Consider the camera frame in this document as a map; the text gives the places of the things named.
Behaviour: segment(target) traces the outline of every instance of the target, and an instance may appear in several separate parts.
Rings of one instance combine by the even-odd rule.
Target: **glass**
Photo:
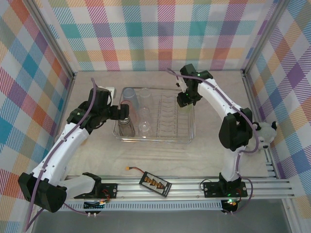
[[[151,124],[148,121],[142,121],[138,125],[138,135],[143,138],[153,137]]]
[[[153,123],[149,108],[141,108],[138,111],[138,116],[141,122],[148,121],[149,123]]]
[[[130,117],[124,120],[118,120],[118,125],[121,136],[135,137],[135,129]]]
[[[136,110],[139,109],[139,103],[137,99],[137,95],[134,89],[132,88],[126,88],[123,90],[123,100],[129,100],[132,102],[132,105]]]
[[[139,103],[141,108],[153,109],[154,99],[152,97],[151,91],[148,88],[142,88],[139,91]]]
[[[129,106],[129,109],[130,109],[129,117],[131,118],[134,125],[138,123],[139,117],[138,117],[138,114],[136,113],[135,108],[132,105],[132,102],[129,100],[123,100],[121,104],[127,104]]]

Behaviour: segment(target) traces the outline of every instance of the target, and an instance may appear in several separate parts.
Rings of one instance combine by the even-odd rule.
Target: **plaid wall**
[[[311,228],[310,12],[310,0],[290,1],[250,82],[262,119],[279,122],[273,156],[282,178],[294,185],[301,218]]]
[[[49,0],[56,22],[36,2],[79,70],[222,70],[245,66],[277,0]]]
[[[69,79],[22,0],[0,1],[0,232],[26,206],[19,175],[52,147]]]

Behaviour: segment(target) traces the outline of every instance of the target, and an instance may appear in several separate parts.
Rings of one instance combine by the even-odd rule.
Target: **beige table surface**
[[[241,107],[249,102],[239,71],[211,72],[220,88]],[[80,103],[86,101],[92,88],[90,78],[98,86],[114,86],[119,103],[126,86],[177,88],[175,77],[161,71],[79,72],[68,103],[65,119]],[[223,166],[224,148],[218,139],[222,120],[204,99],[194,108],[196,136],[190,144],[121,142],[112,134],[114,121],[109,120],[94,130],[69,162],[69,175],[91,172],[96,175],[139,176],[137,166],[158,176],[218,176]],[[250,177],[268,176],[263,153],[244,155],[241,174]]]

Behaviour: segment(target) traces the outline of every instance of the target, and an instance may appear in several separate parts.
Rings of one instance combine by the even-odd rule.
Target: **clear plastic tray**
[[[142,87],[132,88],[139,98],[139,90]],[[151,110],[154,137],[139,137],[137,125],[134,125],[136,132],[135,137],[120,136],[117,121],[113,130],[114,136],[122,141],[132,142],[190,143],[195,136],[193,105],[184,108],[178,106],[176,97],[180,90],[161,88],[149,89],[154,99],[154,108]]]

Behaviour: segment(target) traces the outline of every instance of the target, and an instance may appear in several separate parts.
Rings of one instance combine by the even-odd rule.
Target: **red wire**
[[[236,189],[237,190],[237,192],[239,193],[239,195],[240,195],[240,201],[242,200],[242,192],[241,192],[241,190],[239,190],[238,188]]]
[[[138,170],[138,171],[140,171],[140,172],[142,172],[142,173],[145,173],[143,170],[141,170],[140,168],[135,167],[135,166],[130,167],[130,169],[136,169],[136,170]]]
[[[110,200],[110,194],[109,194],[108,190],[104,189],[102,192],[106,194],[107,200]]]

